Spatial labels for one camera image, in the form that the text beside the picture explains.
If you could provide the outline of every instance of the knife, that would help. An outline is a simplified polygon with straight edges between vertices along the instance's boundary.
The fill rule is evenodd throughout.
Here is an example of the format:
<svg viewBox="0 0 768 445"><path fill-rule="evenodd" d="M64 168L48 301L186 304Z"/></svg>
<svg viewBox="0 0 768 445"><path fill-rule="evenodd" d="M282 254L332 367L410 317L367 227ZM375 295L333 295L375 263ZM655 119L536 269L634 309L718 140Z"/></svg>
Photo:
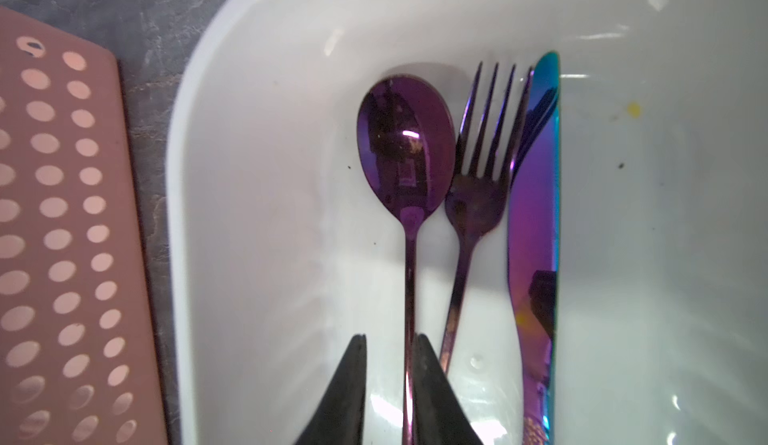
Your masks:
<svg viewBox="0 0 768 445"><path fill-rule="evenodd" d="M560 65L536 65L523 139L512 171L508 279L523 370L523 444L552 443L552 353L559 233Z"/></svg>

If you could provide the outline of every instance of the white tray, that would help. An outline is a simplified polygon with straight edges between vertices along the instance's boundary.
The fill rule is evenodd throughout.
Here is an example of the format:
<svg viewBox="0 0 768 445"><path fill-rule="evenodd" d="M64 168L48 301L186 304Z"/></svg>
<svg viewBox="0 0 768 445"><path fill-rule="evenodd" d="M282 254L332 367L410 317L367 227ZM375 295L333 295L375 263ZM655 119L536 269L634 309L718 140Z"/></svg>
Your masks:
<svg viewBox="0 0 768 445"><path fill-rule="evenodd" d="M360 170L360 99L408 71L456 118L479 60L527 66L550 49L563 74L556 440L761 443L766 10L229 0L190 62L170 133L185 445L292 443L359 332L364 443L398 443L402 232ZM497 445L519 443L522 425L504 247L500 227L475 252L449 376ZM435 346L457 253L437 210L419 236L417 297L417 329Z"/></svg>

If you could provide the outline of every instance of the pink perforated mat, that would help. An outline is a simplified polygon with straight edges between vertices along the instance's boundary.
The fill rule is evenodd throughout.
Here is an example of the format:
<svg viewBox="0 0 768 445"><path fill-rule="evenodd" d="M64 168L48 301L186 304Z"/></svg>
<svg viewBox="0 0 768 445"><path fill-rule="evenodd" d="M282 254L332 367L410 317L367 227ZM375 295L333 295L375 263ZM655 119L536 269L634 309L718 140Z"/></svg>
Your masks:
<svg viewBox="0 0 768 445"><path fill-rule="evenodd" d="M0 443L167 443L115 58L0 8Z"/></svg>

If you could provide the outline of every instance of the gray countertop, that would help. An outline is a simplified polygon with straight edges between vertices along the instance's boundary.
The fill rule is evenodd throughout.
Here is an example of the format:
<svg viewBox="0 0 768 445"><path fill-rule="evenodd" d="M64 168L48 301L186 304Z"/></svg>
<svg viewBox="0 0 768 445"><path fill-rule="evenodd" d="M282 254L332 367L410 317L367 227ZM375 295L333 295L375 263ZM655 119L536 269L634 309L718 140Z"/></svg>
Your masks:
<svg viewBox="0 0 768 445"><path fill-rule="evenodd" d="M225 0L11 0L29 17L117 56L148 270L169 440L179 445L179 402L165 208L165 148L187 60Z"/></svg>

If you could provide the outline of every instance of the purple spoon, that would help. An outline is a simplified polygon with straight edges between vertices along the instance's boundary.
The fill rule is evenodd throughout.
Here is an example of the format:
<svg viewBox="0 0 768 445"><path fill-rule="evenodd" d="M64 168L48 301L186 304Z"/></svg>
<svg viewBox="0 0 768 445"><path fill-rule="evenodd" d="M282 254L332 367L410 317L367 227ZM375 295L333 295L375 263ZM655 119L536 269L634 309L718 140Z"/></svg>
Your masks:
<svg viewBox="0 0 768 445"><path fill-rule="evenodd" d="M415 76L374 85L357 116L362 170L382 204L406 232L406 334L402 443L412 445L412 343L416 310L416 235L438 208L453 177L456 139L440 94Z"/></svg>

